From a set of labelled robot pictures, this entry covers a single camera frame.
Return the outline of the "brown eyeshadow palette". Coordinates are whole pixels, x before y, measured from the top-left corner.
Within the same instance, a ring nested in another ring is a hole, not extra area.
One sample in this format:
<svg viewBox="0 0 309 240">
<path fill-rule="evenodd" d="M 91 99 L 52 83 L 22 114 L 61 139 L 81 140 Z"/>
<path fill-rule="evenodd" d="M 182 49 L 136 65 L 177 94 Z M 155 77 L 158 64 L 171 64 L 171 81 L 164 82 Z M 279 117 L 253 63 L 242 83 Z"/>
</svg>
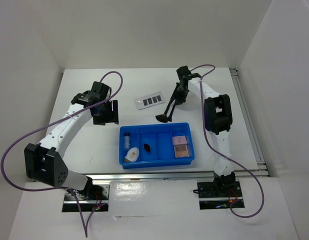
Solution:
<svg viewBox="0 0 309 240">
<path fill-rule="evenodd" d="M 173 148 L 174 148 L 174 156 L 176 159 L 189 158 L 191 156 L 191 152 L 187 144 L 175 145 Z"/>
</svg>

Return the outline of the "large black powder brush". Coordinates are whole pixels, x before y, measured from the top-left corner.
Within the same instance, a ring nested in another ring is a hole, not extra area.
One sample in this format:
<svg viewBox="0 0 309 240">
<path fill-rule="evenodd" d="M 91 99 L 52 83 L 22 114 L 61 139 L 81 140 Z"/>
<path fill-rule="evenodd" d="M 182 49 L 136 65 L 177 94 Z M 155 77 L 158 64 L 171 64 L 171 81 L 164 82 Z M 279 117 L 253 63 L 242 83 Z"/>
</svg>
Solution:
<svg viewBox="0 0 309 240">
<path fill-rule="evenodd" d="M 179 102 L 179 100 L 178 100 L 178 88 L 179 88 L 179 86 L 180 86 L 180 84 L 177 82 L 177 83 L 176 83 L 176 86 L 175 86 L 175 88 L 174 88 L 174 90 L 173 90 L 173 93 L 172 93 L 172 95 L 171 95 L 171 97 L 170 97 L 170 98 L 175 98 L 175 102 Z M 155 118 L 156 118 L 159 122 L 161 122 L 161 123 L 168 123 L 168 122 L 169 122 L 169 121 L 168 121 L 168 116 L 169 116 L 169 115 L 170 115 L 170 114 L 164 115 L 164 113 L 163 113 L 163 114 L 156 115 Z"/>
</svg>

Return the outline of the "pink square compact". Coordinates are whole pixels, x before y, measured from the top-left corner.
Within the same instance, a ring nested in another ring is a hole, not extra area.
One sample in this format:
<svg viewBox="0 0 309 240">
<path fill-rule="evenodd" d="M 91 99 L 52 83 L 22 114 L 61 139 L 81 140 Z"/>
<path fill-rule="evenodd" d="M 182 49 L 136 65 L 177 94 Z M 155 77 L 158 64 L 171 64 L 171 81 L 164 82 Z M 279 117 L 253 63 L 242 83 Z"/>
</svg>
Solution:
<svg viewBox="0 0 309 240">
<path fill-rule="evenodd" d="M 185 135 L 173 136 L 172 143 L 174 146 L 186 145 L 188 143 Z"/>
</svg>

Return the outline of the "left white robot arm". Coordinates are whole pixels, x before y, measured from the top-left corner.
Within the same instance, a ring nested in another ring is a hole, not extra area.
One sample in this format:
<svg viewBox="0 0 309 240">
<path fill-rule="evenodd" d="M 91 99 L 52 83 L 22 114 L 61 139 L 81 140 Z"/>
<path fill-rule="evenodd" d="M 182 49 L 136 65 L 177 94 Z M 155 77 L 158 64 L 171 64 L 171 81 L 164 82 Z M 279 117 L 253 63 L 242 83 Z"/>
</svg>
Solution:
<svg viewBox="0 0 309 240">
<path fill-rule="evenodd" d="M 108 85 L 95 81 L 91 90 L 78 93 L 72 99 L 65 121 L 58 123 L 39 143 L 25 147 L 25 169 L 29 179 L 55 188 L 72 189 L 83 200 L 100 198 L 102 187 L 94 185 L 91 177 L 69 170 L 63 157 L 88 121 L 103 126 L 118 124 L 118 101 L 109 99 L 111 93 Z"/>
</svg>

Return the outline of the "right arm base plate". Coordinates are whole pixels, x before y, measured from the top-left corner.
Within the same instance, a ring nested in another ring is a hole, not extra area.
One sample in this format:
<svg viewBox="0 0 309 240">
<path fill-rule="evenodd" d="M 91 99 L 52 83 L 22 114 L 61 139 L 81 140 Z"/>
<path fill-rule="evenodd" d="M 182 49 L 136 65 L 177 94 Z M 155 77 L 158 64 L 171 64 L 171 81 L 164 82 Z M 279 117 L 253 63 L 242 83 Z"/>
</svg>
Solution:
<svg viewBox="0 0 309 240">
<path fill-rule="evenodd" d="M 192 191 L 198 195 L 200 210 L 218 210 L 245 208 L 243 193 L 239 181 L 231 187 L 217 190 L 213 182 L 198 182 L 197 189 Z"/>
</svg>

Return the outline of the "small gold kabuki brush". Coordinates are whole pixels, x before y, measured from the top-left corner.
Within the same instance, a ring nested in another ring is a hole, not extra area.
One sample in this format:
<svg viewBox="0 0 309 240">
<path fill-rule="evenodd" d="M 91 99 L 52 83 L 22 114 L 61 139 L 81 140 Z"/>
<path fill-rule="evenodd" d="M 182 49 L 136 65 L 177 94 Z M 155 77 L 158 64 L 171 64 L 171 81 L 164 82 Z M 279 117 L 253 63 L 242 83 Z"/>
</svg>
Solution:
<svg viewBox="0 0 309 240">
<path fill-rule="evenodd" d="M 150 151 L 151 151 L 151 147 L 150 147 L 149 144 L 145 143 L 145 144 L 143 145 L 143 147 L 144 147 L 144 150 L 145 150 L 146 152 L 150 152 Z"/>
</svg>

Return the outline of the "clear bottle black cap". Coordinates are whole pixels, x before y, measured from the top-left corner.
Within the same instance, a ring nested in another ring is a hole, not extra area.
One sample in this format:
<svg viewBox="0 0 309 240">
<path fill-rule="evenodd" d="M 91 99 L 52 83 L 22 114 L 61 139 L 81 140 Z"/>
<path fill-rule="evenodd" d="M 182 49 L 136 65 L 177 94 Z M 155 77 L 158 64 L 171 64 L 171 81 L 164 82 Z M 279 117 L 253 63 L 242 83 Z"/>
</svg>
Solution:
<svg viewBox="0 0 309 240">
<path fill-rule="evenodd" d="M 123 136 L 124 149 L 129 150 L 131 148 L 131 134 L 129 132 L 125 132 Z"/>
</svg>

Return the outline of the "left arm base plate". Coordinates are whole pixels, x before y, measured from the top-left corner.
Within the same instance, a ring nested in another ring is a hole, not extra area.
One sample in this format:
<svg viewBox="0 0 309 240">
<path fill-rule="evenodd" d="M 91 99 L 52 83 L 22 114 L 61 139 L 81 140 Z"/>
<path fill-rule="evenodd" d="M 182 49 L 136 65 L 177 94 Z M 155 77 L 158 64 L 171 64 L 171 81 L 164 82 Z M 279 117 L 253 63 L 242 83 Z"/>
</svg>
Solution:
<svg viewBox="0 0 309 240">
<path fill-rule="evenodd" d="M 109 196 L 110 196 L 110 183 L 102 182 L 98 184 L 97 191 L 94 191 L 90 196 L 84 196 L 74 190 L 78 199 L 81 211 L 83 213 L 91 212 L 95 209 L 96 212 L 108 212 L 109 211 Z M 63 213 L 78 213 L 79 208 L 76 198 L 67 190 L 64 194 Z"/>
</svg>

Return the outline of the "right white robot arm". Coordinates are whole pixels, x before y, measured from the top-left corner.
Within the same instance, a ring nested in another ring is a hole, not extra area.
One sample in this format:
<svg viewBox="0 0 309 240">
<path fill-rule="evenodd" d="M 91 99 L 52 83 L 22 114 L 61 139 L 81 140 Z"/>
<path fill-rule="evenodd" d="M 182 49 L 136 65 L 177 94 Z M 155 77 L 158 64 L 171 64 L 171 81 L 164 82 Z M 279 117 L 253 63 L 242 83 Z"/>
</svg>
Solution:
<svg viewBox="0 0 309 240">
<path fill-rule="evenodd" d="M 229 135 L 233 123 L 231 101 L 227 94 L 220 94 L 206 84 L 203 81 L 205 75 L 193 71 L 188 66 L 181 66 L 176 70 L 179 82 L 176 83 L 164 113 L 155 118 L 162 123 L 171 122 L 175 107 L 186 102 L 189 92 L 200 99 L 203 133 L 210 134 L 212 143 L 209 145 L 216 154 L 214 179 L 210 190 L 218 196 L 224 196 L 236 184 L 229 147 Z"/>
</svg>

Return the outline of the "white oval compact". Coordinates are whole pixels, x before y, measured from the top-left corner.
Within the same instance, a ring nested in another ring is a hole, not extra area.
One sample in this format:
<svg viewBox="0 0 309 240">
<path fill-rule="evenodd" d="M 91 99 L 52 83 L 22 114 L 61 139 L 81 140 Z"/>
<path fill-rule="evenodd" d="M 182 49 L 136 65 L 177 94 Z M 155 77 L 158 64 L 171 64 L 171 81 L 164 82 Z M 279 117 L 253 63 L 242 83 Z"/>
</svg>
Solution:
<svg viewBox="0 0 309 240">
<path fill-rule="evenodd" d="M 132 147 L 128 150 L 123 161 L 125 163 L 133 163 L 139 159 L 140 150 L 137 147 Z"/>
</svg>

